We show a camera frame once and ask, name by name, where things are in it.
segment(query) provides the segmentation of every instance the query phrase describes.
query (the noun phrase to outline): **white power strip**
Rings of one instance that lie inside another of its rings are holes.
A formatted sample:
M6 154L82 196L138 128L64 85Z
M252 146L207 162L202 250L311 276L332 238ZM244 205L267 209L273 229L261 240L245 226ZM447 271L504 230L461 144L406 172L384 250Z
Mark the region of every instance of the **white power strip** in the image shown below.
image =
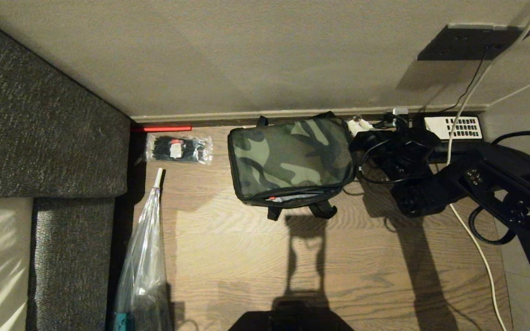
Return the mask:
M425 117L425 128L436 134L440 140L449 140L449 133L455 116ZM459 117L453 135L454 140L480 140L482 129L475 116Z

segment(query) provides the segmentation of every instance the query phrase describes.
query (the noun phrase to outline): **white cable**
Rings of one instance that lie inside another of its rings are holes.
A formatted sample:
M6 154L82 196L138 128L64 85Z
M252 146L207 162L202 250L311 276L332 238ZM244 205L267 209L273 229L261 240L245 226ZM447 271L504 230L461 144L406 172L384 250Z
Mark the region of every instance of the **white cable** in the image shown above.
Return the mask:
M507 331L506 326L504 326L504 322L502 321L502 318L500 316L500 312L498 311L498 304L496 303L496 287L494 287L494 277L492 277L492 271L490 271L490 264L488 264L488 260L486 260L486 256L484 256L484 252L482 251L482 248L478 244L478 241L475 239L473 234L469 231L469 228L467 228L467 225L465 225L465 222L463 222L461 216L459 216L457 210L455 209L454 205L451 203L449 204L451 207L451 210L453 210L453 213L455 216L457 216L457 219L461 223L461 226L465 229L465 232L469 235L469 237L472 239L473 244L476 245L480 256L482 257L482 261L484 262L484 266L486 266L486 271L488 272L488 278L490 278L490 289L492 290L492 303L494 304L494 312L496 313L496 317L498 318L498 322L500 323L500 326L502 326L502 329L504 331Z
M496 62L498 62L503 57L503 55L506 55L507 53L509 53L510 50L515 48L515 46L517 46L517 44L524 39L526 34L528 34L529 30L530 30L530 19L529 19L526 27L524 27L524 30L521 32L521 35L518 36L517 40L515 40L513 42L513 44L511 44L511 46L509 46L505 51L503 51L496 58L494 58L488 64L486 69L484 69L484 71L482 71L482 74L480 74L480 77L475 82L475 84L473 84L473 86L471 86L469 92L467 93L467 97L465 98L465 100L463 100L463 103L461 104L461 108L459 109L459 111L457 112L457 115L455 116L454 123L451 126L451 132L449 132L449 145L448 145L448 149L447 149L447 164L446 164L446 166L448 166L451 163L451 146L453 144L453 133L455 132L455 126L457 125L457 122L459 121L459 117L461 116L461 113L463 113L463 110L465 109L465 106L467 105L467 102L472 97L473 93L476 91L478 85L482 82L484 77L486 77L486 74L488 73L488 71L490 71L490 68ZM488 278L490 279L490 288L492 289L492 303L494 304L494 311L496 312L496 317L498 318L498 322L500 323L500 326L502 326L503 331L507 331L507 328L504 326L504 322L502 321L502 318L500 316L500 312L498 311L498 304L496 303L496 288L494 287L494 277L492 277L492 271L490 270L490 265L488 264L488 260L486 260L486 257L484 256L484 252L482 251L482 248L478 244L478 241L475 239L473 234L469 231L469 228L467 228L467 225L465 225L465 222L463 222L461 216L459 216L459 213L455 209L455 206L453 204L449 204L449 206L451 207L451 210L453 211L453 213L455 214L455 216L459 220L460 224L465 229L465 232L467 232L467 235L469 235L469 237L472 239L474 245L476 246L476 248L478 249L478 252L480 253L480 256L482 257L482 261L484 262L484 266L486 266L486 271L488 272Z
M478 78L478 80L469 89L469 92L467 93L467 97L465 97L465 100L463 100L463 103L461 104L461 108L459 109L459 111L457 112L457 115L455 116L454 123L451 127L451 132L449 132L449 146L448 146L448 151L447 151L447 164L446 165L449 165L449 163L451 163L451 145L453 144L453 133L455 132L455 126L457 125L459 117L461 116L461 113L463 113L463 110L465 109L467 102L469 101L469 99L471 99L471 97L473 96L473 93L476 91L477 87L480 85L484 77L486 77L486 74L488 73L488 71L490 71L490 68L492 68L492 66L496 62L498 62L502 57L504 57L504 55L508 54L509 51L515 48L519 44L519 42L521 42L524 39L526 34L528 34L529 30L530 30L530 19L526 27L524 27L523 31L521 32L521 35L519 35L519 37L517 38L517 40L515 40L505 51L500 53L490 63L488 63L488 65L486 66L486 69L482 71L482 74L480 74L480 77Z
M488 107L492 107L493 105L495 105L496 103L499 103L501 101L504 101L508 98L510 98L511 96L515 96L515 94L519 94L520 92L523 92L524 90L526 90L527 88L530 88L530 83L527 84L526 86L523 86L521 88L519 88L518 90L514 91L513 93L507 95L507 96L504 96L502 98L499 98L498 100L494 100L492 101L490 104L488 104Z

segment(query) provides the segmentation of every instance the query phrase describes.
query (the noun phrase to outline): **electrical cord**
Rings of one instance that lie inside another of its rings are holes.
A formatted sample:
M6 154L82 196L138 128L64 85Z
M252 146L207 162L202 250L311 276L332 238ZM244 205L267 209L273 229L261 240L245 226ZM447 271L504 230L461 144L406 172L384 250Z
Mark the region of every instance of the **electrical cord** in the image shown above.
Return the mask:
M513 240L517 236L517 234L511 231L510 229L507 231L507 234L505 234L502 238L498 240L486 239L478 232L478 229L476 228L476 216L478 216L478 214L483 209L484 208L480 205L476 209L474 209L471 214L469 214L469 219L467 220L467 224L469 224L469 230L472 231L473 235L478 240L489 245L504 245L510 243L511 240Z
M402 119L402 117L399 117L398 115L394 115L395 119L403 121L405 126L408 126L408 122L405 119ZM387 129L386 122L379 121L377 123L373 123L372 126L376 129Z
M465 109L465 106L467 105L467 102L471 99L471 97L473 96L473 93L476 91L477 87L480 85L482 80L484 80L484 77L486 77L486 74L488 73L488 71L490 71L490 68L492 67L492 65L494 65L496 62L498 62L499 59L501 59L503 57L503 55L509 53L509 51L511 51L513 48L515 48L515 46L517 46L517 44L519 42L521 42L521 40L523 40L524 37L526 37L526 34L529 33L529 30L530 30L530 19L529 19L526 27L524 28L524 30L521 32L521 35L519 35L519 37L517 38L517 40L515 40L515 42L513 42L513 44L511 44L511 46L509 46L500 55L498 55L496 58L494 58L494 60L492 60L490 63L488 63L488 66L486 67L486 69L484 69L484 71L482 71L482 74L478 78L478 81L476 81L476 83L473 84L473 86L471 86L467 97L465 98L465 100L463 100L461 108L459 109L459 111L457 112L457 115L455 116L455 120L454 120L453 125L451 125L451 132L449 133L449 144L448 144L448 150L447 150L447 164L446 165L449 165L451 163L451 145L453 144L453 133L455 132L455 125L457 125L457 123L459 121L459 117L463 113L463 110ZM507 328L504 325L504 322L502 321L502 318L500 316L500 312L498 311L498 304L496 303L496 287L494 287L494 277L492 277L492 272L490 271L490 265L488 264L488 260L486 260L486 257L484 256L484 252L482 251L482 248L478 244L478 241L472 235L471 230L469 230L469 228L467 228L467 225L465 225L465 222L463 222L463 219L461 218L461 216L459 216L459 213L455 209L455 206L453 204L449 204L449 207L451 208L451 210L453 211L453 213L457 217L459 223L465 229L465 232L467 232L469 237L472 239L474 245L476 246L476 248L478 249L478 252L480 253L480 257L482 258L482 261L484 262L484 266L486 267L486 271L488 272L488 278L490 278L490 288L492 289L492 303L494 304L494 311L496 313L496 317L498 318L498 322L500 323L500 326L502 327L503 331L507 331Z
M183 322L179 323L179 325L175 328L176 331L179 331L179 329L181 329L181 327L187 323L191 323L193 324L194 328L196 329L196 331L199 331L200 329L200 326L197 324L196 321L194 321L193 319L186 319L184 320Z
M358 196L360 196L360 195L364 195L364 194L365 194L365 192L351 193L351 192L345 190L344 187L343 187L343 192L344 192L346 195L351 195L351 196L353 196L353 197L358 197Z
M478 253L480 253L480 257L482 258L482 262L484 262L484 266L486 267L486 272L488 272L488 278L490 279L490 290L492 291L492 303L494 304L494 312L496 313L496 317L498 318L498 322L500 323L500 326L502 327L503 331L507 331L507 327L504 325L504 322L502 321L502 318L500 316L500 312L498 311L498 303L496 302L496 287L494 286L494 277L492 276L492 270L490 270L490 264L488 264L488 260L486 260L486 256L484 255L484 252L482 251L482 248L480 247L480 244L475 239L475 237L472 235L469 228L467 228L467 225L465 225L465 222L463 222L463 219L461 216L459 216L459 213L455 209L455 206L450 203L449 207L457 217L459 223L463 228L465 229L465 232L469 235L469 237L472 239L473 244L477 247Z
M502 136L494 139L494 141L492 141L491 144L498 145L498 143L500 143L502 140L505 140L507 138L520 137L520 136L530 136L530 131L518 131L518 132L503 134Z
M490 47L488 47L488 48L486 48L486 50L484 50L484 56L482 56L482 59L480 60L480 64L476 68L476 72L473 73L472 80L469 81L469 84L467 85L467 88L465 88L465 92L463 92L463 94L461 96L459 96L459 98L457 99L457 102L455 102L455 104L452 105L451 107L448 107L446 109L437 111L436 114L443 113L443 111L448 111L450 109L453 109L453 108L457 107L457 105L459 104L459 101L461 101L461 98L463 98L467 94L467 91L469 90L469 87L472 86L473 81L476 79L478 73L480 72L480 68L482 67L482 63L484 63L484 59L486 59L486 54L488 54L489 50L490 50Z
M361 166L359 167L359 171L360 171L360 175L361 175L361 178L363 178L366 182L370 182L370 183L373 183L373 184L380 184L380 185L385 185L385 184L396 184L396 183L401 183L401 182L407 182L408 180L414 180L414 179L422 179L421 177L410 177L410 178L400 178L400 179L397 179L397 180L386 180L386 181L381 181L381 180L373 180L371 178L368 178L365 173L363 172L363 166L365 165L365 163L368 161L368 158L370 156L370 153L371 151L373 151L374 149L376 149L377 147L380 147L381 145L389 142L390 140L384 140L382 142L380 142L379 144L373 146L372 148L368 149L365 154L363 155L363 157L361 158Z

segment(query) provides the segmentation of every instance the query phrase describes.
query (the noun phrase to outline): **camouflage bag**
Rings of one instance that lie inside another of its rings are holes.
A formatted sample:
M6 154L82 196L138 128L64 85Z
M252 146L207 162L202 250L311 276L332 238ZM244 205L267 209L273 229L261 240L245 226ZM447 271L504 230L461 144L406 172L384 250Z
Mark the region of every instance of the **camouflage bag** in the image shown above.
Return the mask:
M343 120L328 112L292 124L236 128L228 136L229 158L237 197L247 205L269 207L277 220L282 209L309 206L321 218L336 207L328 199L355 177Z

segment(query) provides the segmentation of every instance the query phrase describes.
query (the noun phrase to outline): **dark object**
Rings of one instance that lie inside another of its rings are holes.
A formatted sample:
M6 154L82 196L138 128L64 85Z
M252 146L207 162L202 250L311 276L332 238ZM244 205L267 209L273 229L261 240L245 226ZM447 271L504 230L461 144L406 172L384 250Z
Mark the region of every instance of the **dark object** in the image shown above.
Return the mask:
M469 214L469 218L467 219L467 224L469 225L469 230L471 230L472 234L478 239L480 240L481 242L483 243L486 243L486 244L489 244L489 245L504 245L504 244L507 244L507 243L510 243L511 240L513 240L517 234L514 233L513 231L511 230L508 230L507 231L507 234L504 235L504 237L498 239L498 240L489 240L489 239L486 239L484 238L479 232L478 232L478 229L476 228L476 217L478 216L478 214L484 210L484 208L480 205L478 206L476 209L474 209L472 211L471 214Z
M234 191L247 205L268 207L277 220L282 209L309 206L319 218L337 212L328 199L355 176L349 132L331 112L291 124L237 128L228 137Z
M447 25L420 52L418 61L486 60L496 58L521 35L518 27L491 25Z
M509 228L508 233L498 243L510 241L513 234L516 234L530 263L530 155L496 145L505 138L527 135L530 136L530 131L504 135L493 144L481 143L462 159L434 175L422 180L397 183L392 187L391 194L400 211L409 217L442 212L448 204L469 196ZM393 141L399 141L398 145L401 147L410 140L406 138L405 132L398 131L390 137L380 137L376 134L375 138L375 141L368 141L368 144L351 147L369 150L379 144L393 144ZM423 168L425 164L419 161L425 153L424 149L412 153L417 155L417 162L410 163L410 170L404 171L395 171L393 165L394 160L402 158L400 153L391 154L390 150L379 149L372 159L392 181L396 181L409 178L412 173L420 173L418 167ZM498 190L507 192L503 201L494 197L494 192Z
M158 161L200 162L205 161L204 149L207 142L201 139L157 137L154 141L153 157ZM180 157L171 157L173 148L177 148Z
M385 113L381 121L372 124L376 129L387 129L387 128L402 128L402 126L408 126L408 114L396 115L394 113Z
M394 184L418 181L432 176L428 157L439 138L423 128L408 128L406 121L397 121L396 131L359 132L351 142L351 151L366 151L359 165L362 167L368 159L381 166L391 179L387 182L371 180L362 172L362 178L374 184Z
M416 117L412 121L412 126L415 128L420 128L421 130L426 130L424 117L439 117L438 113L425 114L422 117ZM475 121L479 122L479 117L475 117ZM484 139L454 139L453 144L451 145L451 160L456 161L463 157L469 151L478 148L482 145ZM441 139L439 143L435 146L433 153L429 154L428 161L429 163L446 163L447 161L447 152L449 149L449 139Z

